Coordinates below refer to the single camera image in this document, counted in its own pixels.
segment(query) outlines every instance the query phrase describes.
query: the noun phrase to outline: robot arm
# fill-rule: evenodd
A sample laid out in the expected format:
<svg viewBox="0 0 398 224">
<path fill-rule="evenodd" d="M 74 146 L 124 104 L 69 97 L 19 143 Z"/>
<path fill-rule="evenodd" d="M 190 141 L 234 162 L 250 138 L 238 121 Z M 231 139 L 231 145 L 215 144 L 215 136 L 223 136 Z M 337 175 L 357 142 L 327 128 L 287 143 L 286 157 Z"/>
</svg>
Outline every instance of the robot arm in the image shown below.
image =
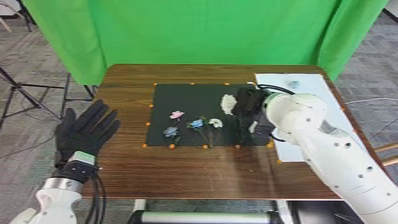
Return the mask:
<svg viewBox="0 0 398 224">
<path fill-rule="evenodd" d="M 46 179 L 44 186 L 35 193 L 40 203 L 40 211 L 26 209 L 10 224 L 74 224 L 76 217 L 72 213 L 72 204 L 81 199 L 81 187 L 88 177 L 94 175 L 92 155 L 76 151 L 64 168 L 55 172 L 53 177 Z"/>
<path fill-rule="evenodd" d="M 367 224 L 398 220 L 398 188 L 348 133 L 325 122 L 327 105 L 311 94 L 273 94 L 266 118 L 302 149 L 311 169 Z"/>
<path fill-rule="evenodd" d="M 26 209 L 10 224 L 74 224 L 72 204 L 81 199 L 81 187 L 96 176 L 96 157 L 112 138 L 120 122 L 117 113 L 106 114 L 108 106 L 97 100 L 76 119 L 71 109 L 55 130 L 56 158 L 55 173 L 35 193 L 40 211 Z"/>
</svg>

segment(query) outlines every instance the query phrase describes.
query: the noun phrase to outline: floor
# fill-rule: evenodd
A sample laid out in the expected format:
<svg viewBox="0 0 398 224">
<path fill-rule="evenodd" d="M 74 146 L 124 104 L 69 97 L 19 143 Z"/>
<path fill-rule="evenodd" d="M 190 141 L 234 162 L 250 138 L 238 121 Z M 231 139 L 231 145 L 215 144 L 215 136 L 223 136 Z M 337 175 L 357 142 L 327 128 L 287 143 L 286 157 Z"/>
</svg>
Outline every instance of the floor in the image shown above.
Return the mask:
<svg viewBox="0 0 398 224">
<path fill-rule="evenodd" d="M 51 46 L 39 30 L 26 32 L 19 19 L 5 20 L 12 29 L 7 33 L 0 26 L 0 66 L 23 83 L 64 85 L 65 69 L 56 59 Z M 344 101 L 376 97 L 398 98 L 398 24 L 382 14 L 366 39 L 346 65 L 335 86 Z M 7 99 L 9 84 L 0 80 L 0 111 Z M 28 88 L 39 97 L 42 91 Z M 71 84 L 71 97 L 87 97 L 81 86 Z M 62 91 L 51 90 L 44 103 L 51 110 L 60 110 Z M 12 101 L 12 111 L 28 107 L 19 95 Z M 69 107 L 81 111 L 85 102 L 72 102 Z M 373 147 L 398 142 L 398 101 L 376 100 L 350 104 Z M 53 128 L 56 121 L 37 110 L 7 119 L 0 132 L 0 223 L 9 223 L 19 211 L 37 207 L 33 193 L 51 173 Z M 398 155 L 398 150 L 378 154 L 382 158 Z M 398 184 L 398 165 L 387 167 Z M 124 223 L 131 213 L 133 201 L 110 200 L 104 223 Z M 88 201 L 76 205 L 80 222 L 88 209 Z M 266 201 L 227 200 L 151 200 L 151 211 L 215 211 L 263 212 L 270 209 Z"/>
</svg>

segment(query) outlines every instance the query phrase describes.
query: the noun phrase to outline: green screen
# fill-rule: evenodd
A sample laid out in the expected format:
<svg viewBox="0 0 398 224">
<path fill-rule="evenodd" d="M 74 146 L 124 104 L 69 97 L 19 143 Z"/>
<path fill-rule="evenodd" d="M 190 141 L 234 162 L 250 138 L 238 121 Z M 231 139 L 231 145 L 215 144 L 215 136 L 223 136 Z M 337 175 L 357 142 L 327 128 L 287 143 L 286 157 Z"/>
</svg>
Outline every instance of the green screen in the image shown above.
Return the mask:
<svg viewBox="0 0 398 224">
<path fill-rule="evenodd" d="M 80 84 L 113 64 L 318 65 L 332 79 L 387 0 L 24 0 Z"/>
</svg>

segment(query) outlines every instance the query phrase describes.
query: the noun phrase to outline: black glove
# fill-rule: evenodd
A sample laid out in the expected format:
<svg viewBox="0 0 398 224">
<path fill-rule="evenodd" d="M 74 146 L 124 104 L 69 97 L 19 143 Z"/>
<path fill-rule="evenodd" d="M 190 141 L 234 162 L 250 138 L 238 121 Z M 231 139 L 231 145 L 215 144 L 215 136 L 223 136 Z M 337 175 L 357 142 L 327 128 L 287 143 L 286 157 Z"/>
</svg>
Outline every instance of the black glove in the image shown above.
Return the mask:
<svg viewBox="0 0 398 224">
<path fill-rule="evenodd" d="M 74 110 L 71 108 L 65 110 L 65 117 L 55 129 L 56 168 L 64 167 L 76 151 L 97 156 L 103 144 L 112 138 L 120 126 L 120 121 L 115 120 L 117 111 L 113 110 L 103 118 L 106 111 L 108 106 L 101 100 L 90 105 L 78 119 Z"/>
</svg>

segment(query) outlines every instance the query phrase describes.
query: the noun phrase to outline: light stand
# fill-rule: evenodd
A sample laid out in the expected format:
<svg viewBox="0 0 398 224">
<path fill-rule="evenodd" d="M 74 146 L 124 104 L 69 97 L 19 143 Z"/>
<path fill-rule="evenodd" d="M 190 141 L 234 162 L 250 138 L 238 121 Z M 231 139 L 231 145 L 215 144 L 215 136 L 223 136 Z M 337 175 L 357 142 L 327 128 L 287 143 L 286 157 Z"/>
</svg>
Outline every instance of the light stand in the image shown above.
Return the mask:
<svg viewBox="0 0 398 224">
<path fill-rule="evenodd" d="M 48 90 L 49 89 L 64 89 L 64 87 L 46 86 L 46 85 L 32 85 L 32 84 L 21 84 L 21 83 L 17 83 L 14 81 L 9 73 L 3 71 L 1 67 L 0 67 L 0 74 L 1 74 L 1 77 L 3 77 L 5 82 L 10 84 L 9 97 L 7 97 L 7 101 L 5 101 L 3 113 L 1 113 L 1 118 L 0 118 L 0 130 L 1 130 L 5 118 L 9 118 L 10 116 L 17 115 L 19 113 L 24 113 L 32 109 L 40 109 L 55 117 L 55 119 L 60 120 L 60 117 L 53 113 L 53 111 L 48 109 L 48 107 L 46 107 L 46 105 L 42 104 L 40 101 L 42 101 L 42 98 L 46 96 Z M 23 89 L 23 86 L 35 87 L 35 88 L 44 88 L 46 89 L 39 100 L 33 98 L 33 96 L 30 95 L 30 93 Z M 14 112 L 14 113 L 9 114 L 9 106 L 10 106 L 12 96 L 14 96 L 14 92 L 16 91 L 21 93 L 21 96 L 28 100 L 28 102 L 32 104 L 32 107 L 28 107 L 26 109 L 23 109 L 17 112 Z"/>
</svg>

